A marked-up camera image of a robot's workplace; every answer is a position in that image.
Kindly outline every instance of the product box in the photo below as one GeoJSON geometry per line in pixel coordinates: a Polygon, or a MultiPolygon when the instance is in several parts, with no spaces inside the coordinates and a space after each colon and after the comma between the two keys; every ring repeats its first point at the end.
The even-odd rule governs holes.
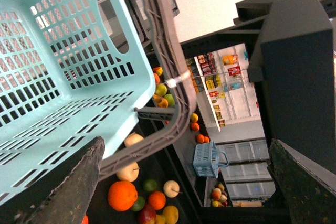
{"type": "Polygon", "coordinates": [[[217,91],[213,91],[209,93],[210,97],[216,97],[218,95],[217,91]]]}
{"type": "Polygon", "coordinates": [[[229,76],[236,76],[236,75],[242,73],[242,70],[241,70],[240,66],[233,67],[233,68],[228,68],[227,71],[229,72],[229,76]]]}

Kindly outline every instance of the blue shopping basket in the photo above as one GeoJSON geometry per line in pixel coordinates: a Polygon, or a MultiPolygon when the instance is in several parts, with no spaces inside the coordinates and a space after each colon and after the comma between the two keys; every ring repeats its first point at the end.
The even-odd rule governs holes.
{"type": "Polygon", "coordinates": [[[229,161],[225,152],[218,151],[213,141],[205,144],[197,144],[193,161],[194,169],[199,177],[218,178],[218,169],[228,167],[229,161]],[[219,163],[219,154],[225,156],[226,164],[219,163]]]}
{"type": "Polygon", "coordinates": [[[99,1],[0,0],[0,205],[97,135],[111,156],[154,94],[124,0],[110,30],[99,1]]]}

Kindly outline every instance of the light blue plastic basket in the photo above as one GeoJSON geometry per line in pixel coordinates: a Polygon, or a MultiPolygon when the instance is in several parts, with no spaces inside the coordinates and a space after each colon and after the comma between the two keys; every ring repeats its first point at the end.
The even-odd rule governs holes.
{"type": "Polygon", "coordinates": [[[110,1],[124,54],[97,0],[0,0],[0,205],[98,135],[112,155],[153,95],[126,4],[110,1]]]}
{"type": "Polygon", "coordinates": [[[197,144],[193,161],[194,169],[199,177],[218,178],[218,169],[228,167],[229,161],[225,152],[218,151],[213,141],[205,144],[197,144]],[[225,156],[226,164],[219,163],[219,154],[225,156]]]}

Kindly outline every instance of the white shelving unit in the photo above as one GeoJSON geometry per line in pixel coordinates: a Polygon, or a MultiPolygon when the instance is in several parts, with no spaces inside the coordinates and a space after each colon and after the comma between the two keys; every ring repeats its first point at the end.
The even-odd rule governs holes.
{"type": "MultiPolygon", "coordinates": [[[[201,69],[200,64],[198,63],[198,59],[197,59],[197,57],[195,56],[194,59],[195,59],[196,65],[197,65],[198,72],[199,72],[199,73],[202,73],[202,69],[201,69]]],[[[215,110],[214,110],[214,108],[213,108],[213,106],[212,106],[212,103],[211,103],[211,98],[210,98],[210,95],[209,95],[209,91],[208,91],[207,88],[206,88],[205,78],[204,78],[203,76],[201,76],[201,80],[202,80],[202,84],[203,84],[203,86],[204,86],[204,91],[205,91],[205,93],[206,93],[206,97],[207,97],[207,99],[208,99],[208,102],[210,103],[210,107],[211,107],[212,114],[213,114],[214,118],[216,119],[216,120],[215,120],[215,121],[216,121],[216,126],[217,126],[217,128],[218,128],[218,131],[221,131],[221,127],[219,127],[219,123],[218,123],[218,121],[217,121],[216,112],[215,112],[215,110]]]]}
{"type": "MultiPolygon", "coordinates": [[[[205,83],[205,77],[201,77],[202,84],[204,86],[204,91],[202,93],[205,93],[204,95],[206,95],[206,99],[204,99],[204,95],[199,94],[197,96],[198,106],[202,115],[206,110],[209,109],[211,109],[210,114],[213,115],[213,118],[212,116],[209,118],[209,113],[207,113],[207,118],[203,118],[207,127],[216,126],[218,131],[221,131],[221,127],[219,126],[219,122],[217,120],[216,111],[213,108],[214,104],[212,104],[212,99],[210,98],[209,93],[213,91],[224,92],[225,86],[233,83],[241,83],[243,86],[241,88],[225,92],[225,98],[217,99],[217,103],[215,103],[220,106],[221,114],[223,120],[225,120],[225,124],[229,125],[260,120],[260,112],[255,89],[253,84],[248,80],[247,68],[249,63],[248,60],[245,60],[244,51],[245,45],[240,44],[235,47],[229,47],[213,52],[216,62],[216,70],[221,78],[222,86],[208,90],[205,83]],[[238,63],[225,66],[222,62],[222,57],[233,54],[238,55],[238,63]],[[228,70],[232,67],[238,66],[240,67],[241,74],[239,77],[233,78],[229,75],[228,70]]],[[[202,74],[197,57],[195,57],[195,62],[199,73],[202,74]]]]}

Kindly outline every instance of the shelf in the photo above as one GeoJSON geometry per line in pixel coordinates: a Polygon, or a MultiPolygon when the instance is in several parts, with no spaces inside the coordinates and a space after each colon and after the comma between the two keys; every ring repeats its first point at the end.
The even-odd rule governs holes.
{"type": "MultiPolygon", "coordinates": [[[[195,59],[195,63],[196,63],[198,72],[199,72],[200,75],[202,75],[202,69],[201,69],[200,64],[198,63],[197,56],[195,56],[194,59],[195,59]]],[[[221,127],[219,126],[219,123],[218,123],[218,120],[217,120],[216,112],[215,112],[215,110],[214,110],[214,107],[213,107],[213,105],[212,105],[211,98],[210,98],[210,96],[209,96],[209,91],[208,91],[208,89],[207,89],[207,87],[206,87],[205,78],[204,78],[203,76],[201,76],[201,81],[202,81],[202,84],[203,84],[203,86],[204,86],[204,91],[205,91],[205,93],[206,93],[206,97],[207,97],[207,99],[208,99],[208,101],[209,101],[209,104],[210,104],[210,107],[211,107],[211,111],[212,111],[212,114],[213,114],[214,119],[215,119],[215,122],[216,122],[217,129],[218,129],[218,131],[221,131],[221,127]]]]}

